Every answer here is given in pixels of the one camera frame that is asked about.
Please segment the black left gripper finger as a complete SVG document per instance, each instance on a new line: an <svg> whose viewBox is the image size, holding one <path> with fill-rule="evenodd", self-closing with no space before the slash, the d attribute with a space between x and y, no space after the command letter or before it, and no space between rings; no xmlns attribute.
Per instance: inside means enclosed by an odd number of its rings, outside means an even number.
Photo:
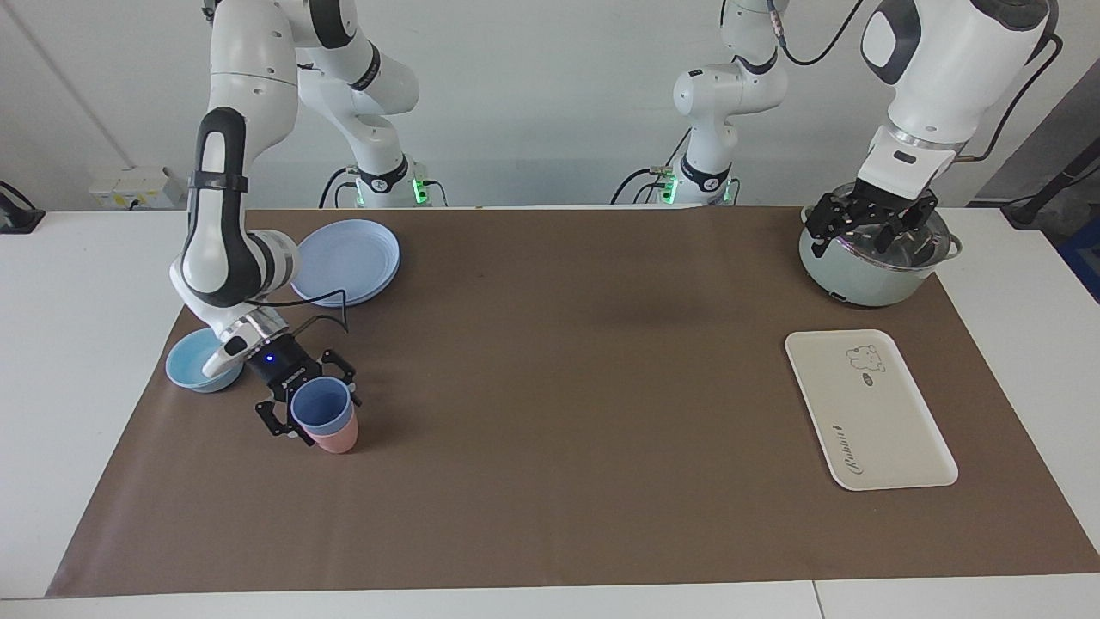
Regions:
<svg viewBox="0 0 1100 619"><path fill-rule="evenodd" d="M803 226L809 231L813 257L822 257L834 239L860 226L850 207L853 194L824 194L816 205L803 212Z"/></svg>
<svg viewBox="0 0 1100 619"><path fill-rule="evenodd" d="M938 207L937 199L919 199L904 211L892 211L888 214L883 226L877 232L877 253L884 254L888 247L895 243L897 237L923 226L936 207Z"/></svg>

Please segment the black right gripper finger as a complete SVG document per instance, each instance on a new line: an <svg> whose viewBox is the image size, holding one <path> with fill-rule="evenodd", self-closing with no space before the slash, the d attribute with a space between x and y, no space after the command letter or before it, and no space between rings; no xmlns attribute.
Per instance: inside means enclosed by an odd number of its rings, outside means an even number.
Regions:
<svg viewBox="0 0 1100 619"><path fill-rule="evenodd" d="M309 436L302 427L292 418L290 413L286 414L285 420L276 414L276 408L282 402L275 400L264 400L255 404L255 412L258 414L260 422L266 427L266 430L273 438L297 438L301 439L307 446L314 446L314 438Z"/></svg>
<svg viewBox="0 0 1100 619"><path fill-rule="evenodd" d="M361 407L362 401L360 400L360 396L358 396L358 385L355 384L358 369L355 369L349 361L343 358L340 353L336 352L336 350L324 350L322 354L322 364L336 365L336 367L342 373L340 380L345 384L346 390L350 393L351 402L354 407Z"/></svg>

